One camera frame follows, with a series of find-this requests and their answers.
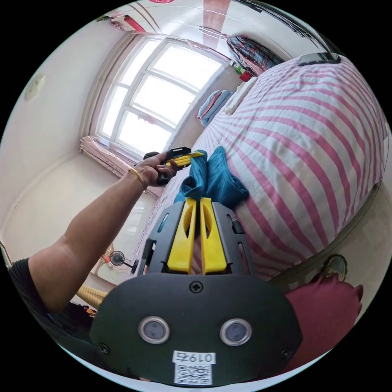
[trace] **folded towel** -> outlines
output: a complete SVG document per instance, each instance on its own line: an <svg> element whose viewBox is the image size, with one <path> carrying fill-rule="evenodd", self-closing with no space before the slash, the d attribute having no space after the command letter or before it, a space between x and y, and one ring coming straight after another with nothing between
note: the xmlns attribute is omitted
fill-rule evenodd
<svg viewBox="0 0 392 392"><path fill-rule="evenodd" d="M218 93L218 94L216 94L214 97L213 97L213 99L211 100L211 102L208 104L208 106L204 109L204 111L203 111L203 113L200 115L200 116L198 116L197 118L199 119L199 120L201 120L207 113L208 113L208 111L212 108L212 105L216 102L216 100L219 98L219 96L221 95L221 91Z"/></svg>
<svg viewBox="0 0 392 392"><path fill-rule="evenodd" d="M191 158L191 169L189 176L183 181L180 191L174 202L184 201L185 198L191 198L200 201L200 198L207 192L207 158L208 155L203 150L198 150L203 156Z"/></svg>
<svg viewBox="0 0 392 392"><path fill-rule="evenodd" d="M249 192L240 179L230 173L223 147L218 147L207 161L207 153L199 150L203 156L191 158L189 176L183 181L174 202L192 198L200 201L208 197L233 210L249 197ZM196 212L195 237L200 234L200 210Z"/></svg>
<svg viewBox="0 0 392 392"><path fill-rule="evenodd" d="M249 90L253 87L257 80L257 77L249 79L247 82L240 84L237 87L237 91L230 97L225 106L226 114L233 114L241 101L244 99Z"/></svg>
<svg viewBox="0 0 392 392"><path fill-rule="evenodd" d="M216 90L216 91L214 91L208 98L207 98L207 100L201 105L201 107L200 107L200 109L199 109L199 112L197 113L197 118L200 118L201 117L201 115L203 114L203 113L205 113L206 112L206 108L210 108L211 106L210 106L210 103L211 102L215 102L217 99L218 99L218 97L221 95L221 93L222 93L222 91L221 90Z"/></svg>
<svg viewBox="0 0 392 392"><path fill-rule="evenodd" d="M232 92L229 90L222 91L220 97L216 100L216 102L212 105L211 109L200 119L202 125L206 127L215 115L222 109L222 107L226 104L227 100L232 96Z"/></svg>
<svg viewBox="0 0 392 392"><path fill-rule="evenodd" d="M231 174L223 147L217 147L207 162L207 192L205 197L234 209L249 197L240 179Z"/></svg>

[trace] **gold bracelet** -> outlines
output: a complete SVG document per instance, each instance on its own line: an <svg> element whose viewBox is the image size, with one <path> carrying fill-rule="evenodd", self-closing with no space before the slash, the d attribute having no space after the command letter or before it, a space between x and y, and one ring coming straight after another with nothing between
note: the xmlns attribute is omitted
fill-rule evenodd
<svg viewBox="0 0 392 392"><path fill-rule="evenodd" d="M144 193L147 192L146 183L145 183L144 180L142 179L142 176L139 174L139 172L138 172L136 169L134 169L133 167L130 167L130 168L128 169L128 171L129 171L129 172L132 172L132 173L134 173L134 174L136 175L136 177L139 179L140 183L141 183L142 186L143 186Z"/></svg>

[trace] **blue towel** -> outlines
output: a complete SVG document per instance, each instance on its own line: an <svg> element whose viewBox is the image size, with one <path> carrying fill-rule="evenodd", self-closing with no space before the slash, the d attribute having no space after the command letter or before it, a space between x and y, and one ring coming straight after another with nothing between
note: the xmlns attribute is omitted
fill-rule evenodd
<svg viewBox="0 0 392 392"><path fill-rule="evenodd" d="M220 97L216 100L216 102L211 106L211 109L200 120L200 122L204 127L206 127L212 121L215 115L222 109L224 104L233 95L233 93L229 90L224 90L224 91L222 92Z"/></svg>
<svg viewBox="0 0 392 392"><path fill-rule="evenodd" d="M203 105L199 109L199 112L197 113L198 117L200 117L204 113L204 111L208 108L208 105L211 103L211 101L213 100L215 95L217 93L219 93L219 92L221 92L221 91L220 90L216 90L207 98L207 100L203 103Z"/></svg>
<svg viewBox="0 0 392 392"><path fill-rule="evenodd" d="M240 179L230 173L223 147L215 149L207 161L207 153L199 150L203 156L191 158L189 176L183 181L174 202L192 198L200 201L208 197L227 208L234 209L249 197L249 192ZM200 210L196 212L196 233L200 234Z"/></svg>

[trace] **window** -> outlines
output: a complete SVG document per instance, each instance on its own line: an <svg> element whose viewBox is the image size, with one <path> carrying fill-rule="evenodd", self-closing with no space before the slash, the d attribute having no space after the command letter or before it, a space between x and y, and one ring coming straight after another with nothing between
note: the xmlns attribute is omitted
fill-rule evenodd
<svg viewBox="0 0 392 392"><path fill-rule="evenodd" d="M163 151L222 69L221 60L181 41L143 37L107 92L96 135L137 158Z"/></svg>

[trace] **black shirt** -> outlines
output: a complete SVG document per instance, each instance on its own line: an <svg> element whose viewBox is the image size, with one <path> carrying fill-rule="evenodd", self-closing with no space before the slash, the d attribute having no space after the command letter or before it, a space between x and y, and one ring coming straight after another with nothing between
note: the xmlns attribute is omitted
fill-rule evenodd
<svg viewBox="0 0 392 392"><path fill-rule="evenodd" d="M82 305L69 303L62 312L49 314L31 278L28 259L14 263L9 273L28 310L57 344L92 365L113 372L90 340L93 318Z"/></svg>

